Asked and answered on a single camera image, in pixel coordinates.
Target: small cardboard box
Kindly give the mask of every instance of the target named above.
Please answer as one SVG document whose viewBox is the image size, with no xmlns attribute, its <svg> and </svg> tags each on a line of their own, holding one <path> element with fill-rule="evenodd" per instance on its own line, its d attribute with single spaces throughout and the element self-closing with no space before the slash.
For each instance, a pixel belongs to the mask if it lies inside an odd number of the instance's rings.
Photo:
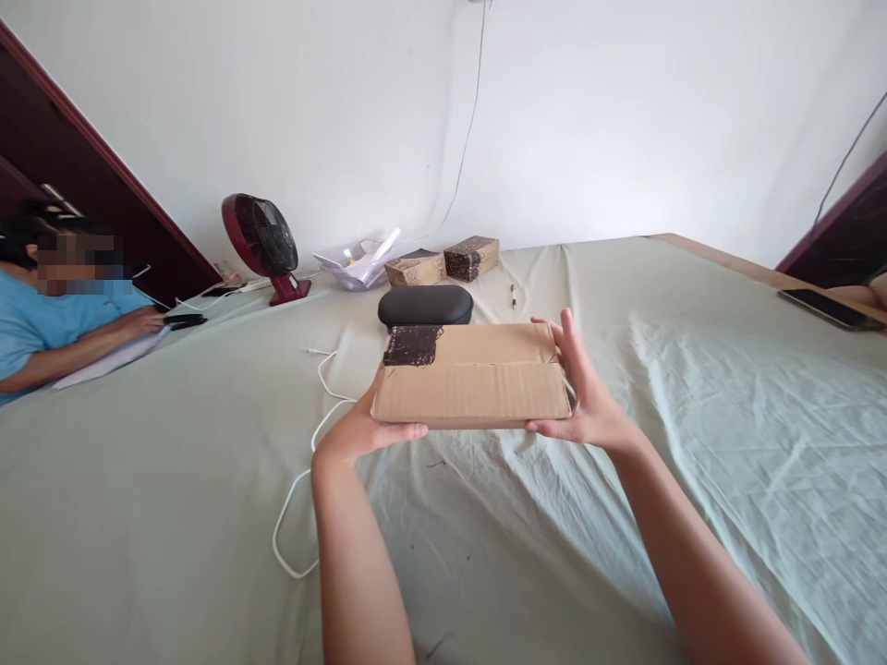
<svg viewBox="0 0 887 665">
<path fill-rule="evenodd" d="M 472 236 L 443 251 L 446 274 L 460 282 L 474 282 L 499 265 L 499 241 Z"/>
<path fill-rule="evenodd" d="M 429 429 L 520 429 L 570 403 L 543 323 L 395 326 L 371 415 Z"/>
<path fill-rule="evenodd" d="M 437 284 L 446 279 L 444 254 L 417 249 L 385 263 L 385 272 L 388 273 L 388 283 L 391 286 Z"/>
</svg>

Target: hair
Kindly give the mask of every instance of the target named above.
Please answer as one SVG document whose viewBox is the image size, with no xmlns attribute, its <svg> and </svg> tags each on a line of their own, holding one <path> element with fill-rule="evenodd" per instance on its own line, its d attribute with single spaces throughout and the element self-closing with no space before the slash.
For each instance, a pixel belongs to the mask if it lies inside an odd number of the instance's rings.
<svg viewBox="0 0 887 665">
<path fill-rule="evenodd" d="M 72 215 L 50 201 L 26 200 L 18 215 L 0 222 L 0 261 L 34 270 L 37 261 L 28 255 L 28 245 L 55 249 L 62 233 L 102 236 L 108 231 L 85 217 Z"/>
</svg>

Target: hand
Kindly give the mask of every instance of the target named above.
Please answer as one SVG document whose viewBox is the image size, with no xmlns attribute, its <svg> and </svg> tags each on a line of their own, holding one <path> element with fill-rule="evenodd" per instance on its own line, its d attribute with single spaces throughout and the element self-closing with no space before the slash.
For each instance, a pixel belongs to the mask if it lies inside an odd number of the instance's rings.
<svg viewBox="0 0 887 665">
<path fill-rule="evenodd" d="M 326 433 L 317 446 L 312 466 L 325 460 L 344 461 L 353 465 L 358 457 L 374 450 L 400 441 L 420 439 L 428 434 L 428 428 L 418 423 L 385 425 L 370 417 L 372 399 L 379 388 L 382 373 L 383 369 L 379 367 L 366 394 Z"/>
<path fill-rule="evenodd" d="M 114 334 L 124 342 L 140 339 L 145 335 L 159 332 L 166 324 L 163 314 L 144 314 L 121 326 Z"/>
<path fill-rule="evenodd" d="M 546 319 L 531 320 L 552 327 L 557 357 L 576 392 L 577 404 L 569 418 L 528 420 L 526 428 L 553 439 L 600 446 L 608 453 L 622 452 L 646 441 L 592 367 L 573 313 L 569 309 L 561 312 L 562 326 Z"/>
</svg>

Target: red fan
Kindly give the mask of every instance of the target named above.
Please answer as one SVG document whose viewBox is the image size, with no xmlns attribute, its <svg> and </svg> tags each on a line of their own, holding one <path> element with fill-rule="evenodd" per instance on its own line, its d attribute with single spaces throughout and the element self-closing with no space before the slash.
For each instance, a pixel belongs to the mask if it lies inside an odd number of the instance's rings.
<svg viewBox="0 0 887 665">
<path fill-rule="evenodd" d="M 308 295 L 310 280 L 293 275 L 298 267 L 296 241 L 284 216 L 269 200 L 232 194 L 222 201 L 222 219 L 231 244 L 249 269 L 271 278 L 277 295 L 271 306 Z"/>
</svg>

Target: mattress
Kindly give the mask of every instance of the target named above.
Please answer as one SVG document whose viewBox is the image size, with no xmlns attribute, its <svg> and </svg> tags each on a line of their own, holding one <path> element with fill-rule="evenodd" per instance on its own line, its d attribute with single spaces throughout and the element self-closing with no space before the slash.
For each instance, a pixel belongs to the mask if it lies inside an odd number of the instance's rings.
<svg viewBox="0 0 887 665">
<path fill-rule="evenodd" d="M 814 662 L 887 660 L 887 340 L 662 242 L 504 252 L 475 322 L 576 313 L 614 396 Z M 516 287 L 512 309 L 510 286 Z M 317 573 L 271 534 L 383 290 L 232 296 L 115 373 L 0 409 L 0 660 L 319 663 Z M 360 462 L 419 661 L 682 663 L 613 467 L 524 431 Z M 317 556 L 310 484 L 280 537 Z"/>
</svg>

